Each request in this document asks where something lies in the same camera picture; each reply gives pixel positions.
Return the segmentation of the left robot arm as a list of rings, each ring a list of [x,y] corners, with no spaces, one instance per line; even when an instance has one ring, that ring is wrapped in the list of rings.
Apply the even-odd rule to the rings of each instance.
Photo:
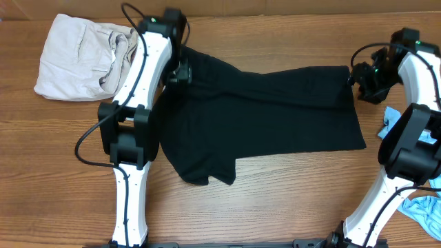
[[[108,247],[146,247],[147,175],[158,152],[152,124],[160,85],[181,89],[192,81],[192,69],[181,56],[189,32],[186,16],[168,8],[161,17],[144,17],[139,41],[122,88],[111,103],[99,106],[104,152],[116,177],[116,224]]]

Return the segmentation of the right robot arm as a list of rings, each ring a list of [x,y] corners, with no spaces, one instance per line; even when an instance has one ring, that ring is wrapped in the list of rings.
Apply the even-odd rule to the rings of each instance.
[[[440,175],[440,48],[403,28],[378,43],[372,64],[351,65],[351,85],[360,100],[381,103],[396,84],[404,86],[407,109],[383,138],[380,171],[352,215],[324,240],[295,240],[294,247],[386,247],[382,228],[404,200]]]

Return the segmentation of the black t-shirt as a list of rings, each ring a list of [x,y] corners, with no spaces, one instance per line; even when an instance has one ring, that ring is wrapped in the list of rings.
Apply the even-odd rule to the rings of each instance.
[[[183,91],[166,89],[152,122],[168,161],[187,183],[232,184],[239,158],[364,149],[346,66],[259,74],[191,48]]]

